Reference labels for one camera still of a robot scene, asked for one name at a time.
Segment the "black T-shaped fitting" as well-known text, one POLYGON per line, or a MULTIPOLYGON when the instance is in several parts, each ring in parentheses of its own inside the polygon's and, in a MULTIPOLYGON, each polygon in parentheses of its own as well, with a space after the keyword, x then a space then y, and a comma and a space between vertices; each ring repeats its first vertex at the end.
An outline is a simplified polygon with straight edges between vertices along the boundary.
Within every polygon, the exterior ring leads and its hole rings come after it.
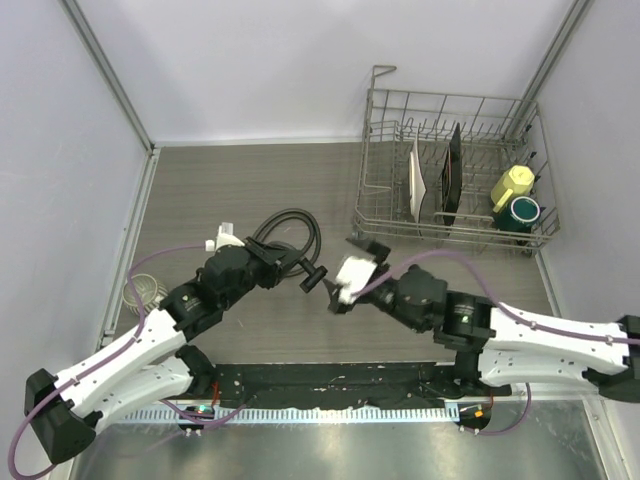
POLYGON ((324 266, 315 266, 306 258, 301 259, 299 265, 303 271, 307 273, 307 277, 300 283, 300 288, 304 293, 309 293, 313 290, 328 273, 328 270, 324 266))

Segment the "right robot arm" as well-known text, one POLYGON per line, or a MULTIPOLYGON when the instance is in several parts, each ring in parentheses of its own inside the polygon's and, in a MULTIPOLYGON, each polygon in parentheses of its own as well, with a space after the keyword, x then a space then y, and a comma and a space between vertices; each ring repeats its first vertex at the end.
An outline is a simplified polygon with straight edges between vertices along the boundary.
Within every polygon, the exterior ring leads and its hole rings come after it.
POLYGON ((498 299, 471 261, 451 250, 428 250, 391 266, 388 247, 355 241, 365 257, 348 256, 324 283, 329 309, 346 314, 371 305, 415 333, 455 351, 451 380, 465 395, 517 383, 591 385, 609 400, 639 400, 639 319, 609 322, 548 316, 498 299), (463 266, 479 295, 455 291, 421 267, 431 258, 463 266))

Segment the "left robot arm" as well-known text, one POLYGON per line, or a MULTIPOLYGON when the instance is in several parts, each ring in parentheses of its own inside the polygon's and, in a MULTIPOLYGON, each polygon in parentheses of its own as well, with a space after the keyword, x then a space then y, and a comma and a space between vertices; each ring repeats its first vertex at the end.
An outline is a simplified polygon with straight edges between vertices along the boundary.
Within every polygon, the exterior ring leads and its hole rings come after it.
POLYGON ((314 279, 326 273, 315 267, 316 254, 284 242, 222 231, 198 247, 209 254, 204 266, 142 313, 134 328, 57 373, 40 368, 27 377, 24 419, 16 433, 31 429, 52 467, 148 403, 182 394, 205 397, 216 369, 191 340, 256 287, 272 289, 303 272, 314 279))

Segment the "white plate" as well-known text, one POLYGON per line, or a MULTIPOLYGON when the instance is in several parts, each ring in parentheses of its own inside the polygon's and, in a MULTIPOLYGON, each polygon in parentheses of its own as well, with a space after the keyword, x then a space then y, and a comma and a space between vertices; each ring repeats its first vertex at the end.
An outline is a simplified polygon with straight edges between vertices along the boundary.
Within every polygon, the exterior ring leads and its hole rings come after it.
POLYGON ((410 213, 416 223, 420 220, 422 201, 427 192, 423 173, 421 170, 419 143, 415 137, 409 156, 409 204, 410 213))

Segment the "ribbed grey cup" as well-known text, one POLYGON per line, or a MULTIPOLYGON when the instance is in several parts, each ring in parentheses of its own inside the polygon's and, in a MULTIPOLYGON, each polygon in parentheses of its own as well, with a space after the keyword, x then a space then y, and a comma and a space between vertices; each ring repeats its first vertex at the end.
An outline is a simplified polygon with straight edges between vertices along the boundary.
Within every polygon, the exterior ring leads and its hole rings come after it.
MULTIPOLYGON (((132 277, 133 288, 141 299, 145 314, 157 308, 160 302, 167 296, 166 286, 149 274, 136 274, 132 277)), ((133 290, 128 283, 122 291, 122 301, 124 306, 133 314, 138 315, 138 305, 133 295, 133 290)))

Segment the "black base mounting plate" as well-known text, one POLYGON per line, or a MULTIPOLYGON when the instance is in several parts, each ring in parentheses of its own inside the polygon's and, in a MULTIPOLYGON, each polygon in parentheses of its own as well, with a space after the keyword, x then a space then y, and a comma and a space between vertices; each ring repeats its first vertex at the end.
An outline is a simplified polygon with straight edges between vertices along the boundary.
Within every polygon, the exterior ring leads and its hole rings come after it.
POLYGON ((219 400, 228 408, 417 409, 512 394, 509 386, 489 387, 436 362, 218 364, 216 370, 219 400))

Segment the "dark green mug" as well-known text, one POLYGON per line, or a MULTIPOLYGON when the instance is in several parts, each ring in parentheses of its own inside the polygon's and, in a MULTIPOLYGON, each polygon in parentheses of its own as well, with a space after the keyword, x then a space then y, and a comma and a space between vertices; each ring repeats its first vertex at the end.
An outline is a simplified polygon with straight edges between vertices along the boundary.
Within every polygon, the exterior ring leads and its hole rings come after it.
POLYGON ((494 216, 494 224, 498 230, 527 233, 539 220, 542 208, 531 197, 514 197, 506 207, 494 216))

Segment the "yellow mug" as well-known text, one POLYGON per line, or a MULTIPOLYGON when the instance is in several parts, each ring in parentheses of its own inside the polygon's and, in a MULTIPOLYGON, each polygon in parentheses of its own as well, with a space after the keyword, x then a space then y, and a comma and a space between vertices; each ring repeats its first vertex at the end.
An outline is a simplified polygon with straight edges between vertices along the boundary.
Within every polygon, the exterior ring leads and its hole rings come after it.
POLYGON ((491 190, 494 213, 503 210, 512 197, 528 195, 535 181, 533 171, 525 165, 514 165, 506 170, 491 190))

